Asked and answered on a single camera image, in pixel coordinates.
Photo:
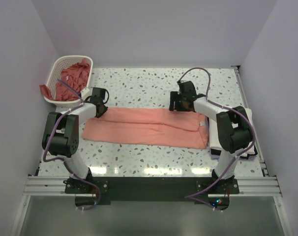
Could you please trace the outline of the salmon pink t shirt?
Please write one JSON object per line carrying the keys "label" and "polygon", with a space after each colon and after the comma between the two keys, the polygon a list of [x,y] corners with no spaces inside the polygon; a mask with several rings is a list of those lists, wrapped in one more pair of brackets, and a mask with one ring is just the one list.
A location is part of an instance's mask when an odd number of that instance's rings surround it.
{"label": "salmon pink t shirt", "polygon": [[100,118],[89,119],[82,137],[95,142],[205,149],[206,117],[195,112],[164,108],[111,107]]}

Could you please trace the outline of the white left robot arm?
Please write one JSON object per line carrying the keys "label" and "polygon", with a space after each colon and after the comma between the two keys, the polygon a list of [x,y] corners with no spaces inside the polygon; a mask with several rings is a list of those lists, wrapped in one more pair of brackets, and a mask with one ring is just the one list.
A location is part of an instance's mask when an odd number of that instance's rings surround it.
{"label": "white left robot arm", "polygon": [[91,118],[100,118],[108,107],[109,92],[105,88],[93,88],[81,103],[65,112],[50,112],[42,138],[43,162],[60,161],[69,173],[63,183],[70,194],[101,194],[90,168],[78,151],[80,124]]}

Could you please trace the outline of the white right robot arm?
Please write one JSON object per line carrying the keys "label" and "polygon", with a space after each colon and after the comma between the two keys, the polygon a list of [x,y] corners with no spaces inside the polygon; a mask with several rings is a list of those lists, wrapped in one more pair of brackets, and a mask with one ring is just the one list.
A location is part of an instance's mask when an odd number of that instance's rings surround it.
{"label": "white right robot arm", "polygon": [[170,111],[196,112],[216,122],[218,140],[222,151],[215,169],[212,171],[210,186],[192,194],[195,197],[210,189],[222,193],[228,188],[227,179],[235,175],[239,157],[255,144],[255,131],[245,108],[230,108],[208,99],[206,94],[197,94],[192,81],[177,81],[179,91],[170,92]]}

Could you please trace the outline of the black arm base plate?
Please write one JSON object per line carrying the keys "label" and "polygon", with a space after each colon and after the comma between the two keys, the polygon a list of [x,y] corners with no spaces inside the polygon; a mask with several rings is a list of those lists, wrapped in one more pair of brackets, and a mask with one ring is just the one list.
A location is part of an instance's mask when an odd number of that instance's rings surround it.
{"label": "black arm base plate", "polygon": [[[72,194],[77,207],[110,205],[117,201],[187,202],[190,195],[214,182],[213,177],[93,177],[93,180],[101,194]],[[238,181],[233,177],[191,199],[196,204],[207,203],[217,209],[226,209],[230,196],[239,193]]]}

